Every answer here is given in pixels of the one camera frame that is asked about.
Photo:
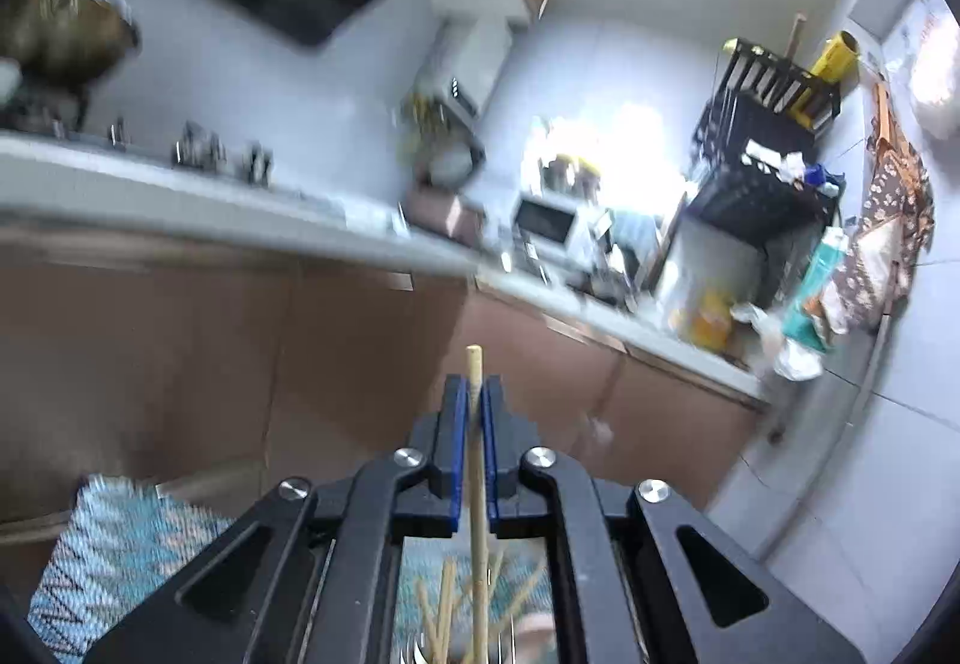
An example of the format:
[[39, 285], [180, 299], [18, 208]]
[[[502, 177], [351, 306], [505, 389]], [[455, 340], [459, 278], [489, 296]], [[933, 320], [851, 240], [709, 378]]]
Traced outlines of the wooden chopstick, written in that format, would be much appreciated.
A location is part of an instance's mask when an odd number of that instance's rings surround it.
[[469, 511], [470, 556], [472, 557], [472, 661], [488, 662], [488, 521], [485, 448], [483, 448], [483, 349], [470, 344], [466, 349], [469, 383]]

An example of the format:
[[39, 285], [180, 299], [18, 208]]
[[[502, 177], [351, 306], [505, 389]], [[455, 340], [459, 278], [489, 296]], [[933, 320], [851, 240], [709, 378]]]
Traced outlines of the zigzag woven table mat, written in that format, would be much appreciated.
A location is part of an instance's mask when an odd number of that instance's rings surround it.
[[[67, 527], [29, 601], [28, 623], [60, 662], [80, 662], [99, 638], [156, 591], [233, 520], [206, 506], [161, 494], [127, 477], [94, 476], [83, 485]], [[457, 565], [449, 659], [459, 661], [472, 625], [469, 552], [462, 536], [410, 539], [404, 545], [392, 657], [427, 659], [421, 605], [439, 617], [441, 566]], [[558, 659], [545, 545], [490, 544], [490, 659]]]

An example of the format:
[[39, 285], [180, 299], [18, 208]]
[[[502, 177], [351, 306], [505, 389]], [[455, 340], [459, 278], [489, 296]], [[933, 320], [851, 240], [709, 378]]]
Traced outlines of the lower brown cabinets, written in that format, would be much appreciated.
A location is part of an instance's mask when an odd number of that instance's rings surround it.
[[39, 547], [96, 474], [234, 515], [394, 448], [464, 370], [604, 479], [704, 505], [757, 425], [724, 363], [511, 277], [8, 219], [2, 540]]

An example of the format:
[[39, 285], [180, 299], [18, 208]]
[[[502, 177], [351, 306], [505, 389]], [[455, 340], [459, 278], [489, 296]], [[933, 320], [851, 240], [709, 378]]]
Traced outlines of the white microwave oven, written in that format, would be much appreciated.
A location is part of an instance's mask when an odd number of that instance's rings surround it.
[[583, 201], [555, 193], [523, 193], [514, 208], [512, 226], [529, 238], [545, 260], [572, 268], [589, 265], [594, 242]]

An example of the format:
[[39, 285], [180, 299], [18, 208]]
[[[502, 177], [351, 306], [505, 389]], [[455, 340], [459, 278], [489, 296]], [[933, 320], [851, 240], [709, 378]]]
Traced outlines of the rice cooker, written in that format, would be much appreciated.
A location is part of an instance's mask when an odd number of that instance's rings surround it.
[[487, 153], [470, 130], [454, 127], [421, 144], [413, 160], [413, 185], [400, 203], [410, 226], [462, 247], [480, 247], [487, 213], [466, 198]]

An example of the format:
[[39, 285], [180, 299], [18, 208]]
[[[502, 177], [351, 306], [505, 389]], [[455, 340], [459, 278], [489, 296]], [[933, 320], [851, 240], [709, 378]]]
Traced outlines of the patterned hanging cloth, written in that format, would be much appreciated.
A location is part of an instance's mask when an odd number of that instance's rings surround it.
[[901, 131], [885, 82], [872, 91], [867, 141], [872, 166], [861, 217], [848, 249], [815, 297], [817, 331], [835, 345], [857, 328], [877, 325], [906, 299], [919, 251], [934, 233], [934, 194], [923, 157]]

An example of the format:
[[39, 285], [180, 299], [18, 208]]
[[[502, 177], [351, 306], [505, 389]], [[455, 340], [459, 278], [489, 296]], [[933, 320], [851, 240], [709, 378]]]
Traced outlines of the white water heater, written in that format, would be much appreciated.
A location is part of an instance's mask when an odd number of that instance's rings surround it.
[[444, 20], [416, 77], [416, 90], [475, 125], [482, 120], [511, 47], [512, 32], [504, 17]]

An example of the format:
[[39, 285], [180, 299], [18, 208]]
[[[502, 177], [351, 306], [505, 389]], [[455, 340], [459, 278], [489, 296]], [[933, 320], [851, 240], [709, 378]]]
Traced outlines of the black wall rack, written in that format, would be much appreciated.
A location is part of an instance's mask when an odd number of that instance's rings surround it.
[[841, 112], [839, 89], [743, 38], [692, 134], [692, 198], [685, 212], [760, 256], [755, 295], [786, 289], [791, 247], [830, 224], [841, 176], [820, 171], [818, 139]]

